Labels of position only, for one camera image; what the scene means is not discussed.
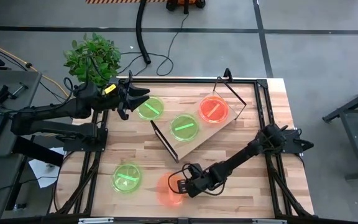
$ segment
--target green plant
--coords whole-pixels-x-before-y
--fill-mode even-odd
[[[114,46],[113,41],[106,40],[101,35],[93,33],[92,39],[87,39],[85,33],[83,39],[84,41],[81,43],[73,40],[71,43],[73,50],[64,51],[63,54],[67,59],[64,66],[69,67],[69,74],[77,76],[80,82],[86,81],[86,68],[88,66],[89,81],[98,86],[103,86],[108,83],[111,77],[117,76],[117,69],[120,68],[121,53]],[[88,57],[93,59],[100,75],[96,72]]]

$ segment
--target gray floor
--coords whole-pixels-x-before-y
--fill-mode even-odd
[[[358,30],[358,1],[259,0],[265,29]],[[137,4],[87,5],[84,1],[0,0],[0,25],[6,26],[135,26]],[[144,27],[179,27],[184,15],[163,4],[149,4]],[[186,28],[256,29],[252,0],[208,0],[203,10],[192,9]],[[82,33],[2,32],[0,46],[32,62],[45,75],[62,83],[68,70],[62,51]],[[103,33],[122,52],[137,50],[132,32]],[[149,52],[166,54],[174,33],[144,33]],[[339,121],[326,124],[321,117],[358,93],[358,35],[266,35],[275,78],[284,78],[291,111],[303,138],[315,143],[305,153],[306,176],[315,213],[324,218],[358,221],[358,180],[344,175],[358,164]],[[172,47],[172,76],[221,75],[226,67],[236,77],[266,77],[258,34],[182,33]],[[124,57],[127,65],[133,57]],[[141,75],[155,75],[162,59]],[[142,69],[141,60],[133,64]],[[53,91],[60,93],[48,81]],[[57,103],[43,88],[34,104]]]

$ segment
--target wooden table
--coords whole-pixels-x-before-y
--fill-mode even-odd
[[[213,89],[213,84],[199,83],[136,83],[135,85],[150,88],[151,94],[163,100],[165,111],[158,122],[170,121],[188,105],[198,101]],[[108,143],[101,158],[91,215],[93,217],[273,218],[272,199],[263,155],[254,157],[235,169],[220,196],[200,194],[195,198],[186,197],[183,204],[176,208],[161,205],[157,200],[157,182],[167,172],[180,170],[186,162],[200,163],[202,168],[206,168],[212,163],[231,157],[255,138],[260,127],[254,89],[252,85],[247,84],[230,84],[230,86],[247,103],[247,107],[237,121],[228,124],[199,148],[185,156],[179,164],[174,162],[158,140],[149,121],[140,119],[137,113],[130,114],[128,121],[122,121],[116,112],[110,111]],[[284,125],[293,127],[283,79],[268,79],[268,86],[275,122],[280,127]],[[82,124],[90,122],[90,119],[75,119],[73,123]],[[57,202],[60,206],[68,200],[78,185],[83,156],[82,152],[72,154],[62,167],[57,185]],[[289,189],[302,206],[313,213],[302,162],[294,155],[283,154],[282,157]],[[131,194],[118,193],[111,186],[111,175],[123,162],[136,163],[143,173],[141,186]],[[83,207],[86,204],[87,191],[86,189],[83,197]],[[284,211],[281,190],[277,192],[280,208]]]

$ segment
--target white paper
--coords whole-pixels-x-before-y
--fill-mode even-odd
[[[50,150],[60,153],[62,155],[65,154],[62,147],[59,148],[50,148]],[[33,159],[29,162],[31,169],[34,172],[35,177],[38,179],[40,177],[44,177],[38,180],[38,184],[40,188],[48,187],[53,184],[57,180],[57,176],[59,174],[59,167],[44,163],[37,159]]]

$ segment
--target green petri dish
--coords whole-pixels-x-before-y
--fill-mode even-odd
[[[139,188],[142,174],[137,166],[123,164],[117,167],[111,177],[113,189],[120,193],[132,193]]]
[[[192,141],[198,133],[198,122],[191,114],[181,114],[171,121],[171,133],[179,141]]]
[[[157,119],[164,111],[162,100],[155,96],[151,96],[146,102],[137,108],[140,118],[145,120]]]

